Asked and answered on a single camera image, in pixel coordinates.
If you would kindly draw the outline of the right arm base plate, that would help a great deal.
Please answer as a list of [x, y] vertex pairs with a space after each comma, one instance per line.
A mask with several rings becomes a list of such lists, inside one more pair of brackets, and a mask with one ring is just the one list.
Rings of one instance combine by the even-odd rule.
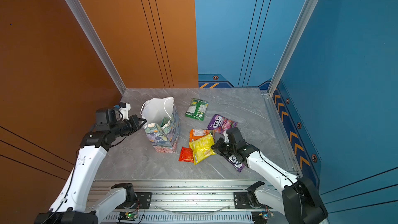
[[248, 197], [247, 191], [234, 192], [234, 207], [236, 209], [269, 209], [268, 205], [254, 206]]

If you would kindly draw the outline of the aluminium corner post right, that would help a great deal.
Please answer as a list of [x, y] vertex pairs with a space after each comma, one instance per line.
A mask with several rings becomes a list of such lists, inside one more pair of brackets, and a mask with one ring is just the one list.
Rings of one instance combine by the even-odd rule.
[[289, 61], [301, 39], [301, 36], [313, 14], [314, 9], [318, 4], [318, 1], [319, 0], [305, 0], [286, 47], [278, 62], [271, 83], [267, 89], [268, 96], [272, 96], [274, 94], [274, 91], [276, 90], [276, 87], [278, 86], [286, 67], [289, 64]]

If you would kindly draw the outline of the yellow snack packet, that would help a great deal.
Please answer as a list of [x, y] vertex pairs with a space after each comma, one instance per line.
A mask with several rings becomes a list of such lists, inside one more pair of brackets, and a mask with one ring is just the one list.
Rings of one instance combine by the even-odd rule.
[[214, 144], [215, 142], [212, 134], [208, 134], [196, 141], [190, 142], [189, 146], [193, 151], [193, 162], [195, 165], [210, 156], [216, 155], [211, 148]]

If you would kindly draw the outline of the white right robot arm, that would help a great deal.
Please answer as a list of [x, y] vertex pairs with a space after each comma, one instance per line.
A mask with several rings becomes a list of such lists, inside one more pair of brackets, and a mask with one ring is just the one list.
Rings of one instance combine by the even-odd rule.
[[258, 181], [247, 189], [247, 198], [253, 207], [270, 206], [283, 214], [290, 224], [320, 224], [327, 219], [329, 214], [312, 180], [279, 167], [259, 148], [247, 143], [238, 128], [231, 128], [224, 134], [216, 133], [211, 149], [226, 159], [235, 157], [238, 163], [257, 172], [272, 185], [270, 189]]

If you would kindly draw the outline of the aluminium corner post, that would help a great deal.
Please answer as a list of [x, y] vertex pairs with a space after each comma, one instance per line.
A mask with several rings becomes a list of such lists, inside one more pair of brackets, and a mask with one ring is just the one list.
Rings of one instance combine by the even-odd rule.
[[318, 1], [319, 0], [305, 0], [286, 47], [278, 62], [271, 83], [267, 89], [268, 96], [272, 96], [274, 94], [274, 91], [276, 90], [276, 87], [278, 86], [286, 67], [289, 64], [289, 61], [301, 39], [301, 36], [313, 14], [314, 9], [318, 4]]
[[124, 94], [126, 91], [126, 86], [121, 76], [119, 75], [114, 63], [112, 62], [99, 35], [97, 34], [93, 24], [91, 23], [80, 0], [65, 0], [65, 2], [73, 13], [75, 19], [79, 23], [91, 46], [95, 50], [97, 56], [106, 68], [117, 89], [121, 94]]

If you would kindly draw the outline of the left green circuit board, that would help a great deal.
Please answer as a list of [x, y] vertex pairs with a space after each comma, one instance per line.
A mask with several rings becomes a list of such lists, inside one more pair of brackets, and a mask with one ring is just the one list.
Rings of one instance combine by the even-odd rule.
[[138, 217], [137, 212], [120, 212], [118, 216], [118, 221], [136, 221]]

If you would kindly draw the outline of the orange Fox's candy bag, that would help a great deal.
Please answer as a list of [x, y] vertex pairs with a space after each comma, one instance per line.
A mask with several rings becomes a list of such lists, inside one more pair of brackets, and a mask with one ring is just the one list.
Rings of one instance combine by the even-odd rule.
[[213, 135], [214, 132], [215, 132], [214, 130], [192, 129], [189, 133], [189, 142], [194, 142], [209, 134]]

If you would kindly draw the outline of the green lime candy bag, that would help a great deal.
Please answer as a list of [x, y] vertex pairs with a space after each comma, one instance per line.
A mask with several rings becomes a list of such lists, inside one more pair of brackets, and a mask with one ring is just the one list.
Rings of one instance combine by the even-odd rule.
[[203, 121], [209, 103], [201, 99], [192, 99], [185, 116], [188, 118]]

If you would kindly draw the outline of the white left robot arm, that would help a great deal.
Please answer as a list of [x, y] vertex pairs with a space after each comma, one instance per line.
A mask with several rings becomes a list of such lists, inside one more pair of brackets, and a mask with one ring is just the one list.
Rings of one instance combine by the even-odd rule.
[[106, 196], [87, 209], [89, 191], [100, 164], [116, 138], [126, 138], [141, 129], [146, 119], [136, 115], [120, 121], [99, 118], [77, 150], [76, 162], [63, 189], [46, 213], [39, 213], [36, 224], [99, 224], [119, 205], [132, 208], [138, 197], [131, 183], [115, 184]]

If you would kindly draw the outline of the aluminium corner post left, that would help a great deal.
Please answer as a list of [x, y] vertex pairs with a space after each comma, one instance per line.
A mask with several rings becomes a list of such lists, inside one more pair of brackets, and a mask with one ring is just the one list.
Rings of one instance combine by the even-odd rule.
[[99, 35], [97, 34], [93, 24], [91, 23], [80, 0], [65, 0], [65, 2], [73, 13], [75, 19], [79, 23], [91, 46], [95, 50], [97, 56], [106, 68], [117, 89], [121, 94], [124, 94], [126, 91], [126, 86], [121, 76], [119, 75], [114, 63], [112, 62]]

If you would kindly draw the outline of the purple Fox's berries candy bag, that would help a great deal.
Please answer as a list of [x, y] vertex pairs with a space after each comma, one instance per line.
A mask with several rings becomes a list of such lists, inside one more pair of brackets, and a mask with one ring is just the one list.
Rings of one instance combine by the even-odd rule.
[[238, 161], [238, 159], [234, 155], [230, 155], [226, 160], [235, 168], [237, 172], [241, 172], [245, 165]]

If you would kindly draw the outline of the aluminium table edge rail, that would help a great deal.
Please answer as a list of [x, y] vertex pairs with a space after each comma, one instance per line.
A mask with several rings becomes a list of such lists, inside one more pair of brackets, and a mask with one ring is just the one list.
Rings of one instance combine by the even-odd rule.
[[265, 100], [265, 106], [276, 138], [282, 147], [288, 171], [300, 177], [306, 176], [312, 180], [316, 187], [319, 186], [319, 178], [301, 139], [299, 130], [295, 127], [295, 123], [291, 118], [285, 99], [281, 97], [278, 91], [275, 91], [272, 96], [267, 91], [261, 91], [260, 93]]

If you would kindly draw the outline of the floral paper gift bag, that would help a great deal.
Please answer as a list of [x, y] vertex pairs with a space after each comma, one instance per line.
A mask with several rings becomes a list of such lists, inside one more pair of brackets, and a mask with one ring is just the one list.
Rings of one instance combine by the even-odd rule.
[[153, 98], [141, 108], [146, 119], [143, 128], [156, 152], [175, 153], [180, 134], [180, 120], [173, 97]]

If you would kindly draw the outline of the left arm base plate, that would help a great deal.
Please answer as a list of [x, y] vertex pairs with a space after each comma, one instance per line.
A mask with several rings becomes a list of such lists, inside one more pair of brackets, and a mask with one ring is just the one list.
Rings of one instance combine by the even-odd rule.
[[152, 199], [152, 192], [138, 192], [134, 194], [134, 201], [130, 202], [130, 194], [126, 194], [126, 200], [119, 204], [116, 209], [149, 209]]

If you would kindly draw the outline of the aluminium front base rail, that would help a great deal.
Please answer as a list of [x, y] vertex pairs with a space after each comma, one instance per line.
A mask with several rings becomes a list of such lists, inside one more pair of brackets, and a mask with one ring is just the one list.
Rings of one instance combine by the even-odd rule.
[[152, 192], [149, 209], [133, 209], [136, 221], [118, 221], [116, 209], [105, 219], [109, 224], [253, 224], [252, 212], [272, 212], [267, 224], [286, 224], [285, 216], [273, 208], [236, 209], [234, 192], [247, 191], [250, 179], [131, 180], [134, 191]]

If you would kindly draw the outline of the right circuit board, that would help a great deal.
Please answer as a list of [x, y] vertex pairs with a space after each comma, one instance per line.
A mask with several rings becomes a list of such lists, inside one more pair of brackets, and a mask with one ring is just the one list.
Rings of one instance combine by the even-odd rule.
[[266, 211], [252, 212], [251, 215], [254, 224], [267, 224], [270, 218], [275, 217], [274, 213]]

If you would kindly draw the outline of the red snack packet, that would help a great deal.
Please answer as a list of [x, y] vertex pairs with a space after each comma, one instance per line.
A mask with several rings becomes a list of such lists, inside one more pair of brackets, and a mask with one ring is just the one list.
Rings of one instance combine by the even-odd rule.
[[180, 152], [180, 156], [179, 156], [179, 161], [180, 162], [190, 162], [193, 163], [194, 162], [194, 158], [193, 158], [193, 151], [191, 148], [187, 148], [187, 147], [183, 147], [181, 149]]

